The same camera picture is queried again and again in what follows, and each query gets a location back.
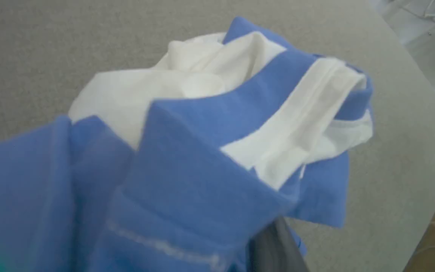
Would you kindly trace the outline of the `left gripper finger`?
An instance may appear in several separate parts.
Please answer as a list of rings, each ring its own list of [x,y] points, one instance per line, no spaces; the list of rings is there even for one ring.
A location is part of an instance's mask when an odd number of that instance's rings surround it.
[[[248,259],[247,272],[310,272],[284,217],[251,239]]]

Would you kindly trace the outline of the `blue and white garment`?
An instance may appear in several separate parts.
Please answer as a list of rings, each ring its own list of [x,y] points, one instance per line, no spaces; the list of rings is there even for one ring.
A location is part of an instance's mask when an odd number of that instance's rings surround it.
[[[248,272],[279,217],[345,220],[373,85],[235,18],[0,142],[0,272]]]

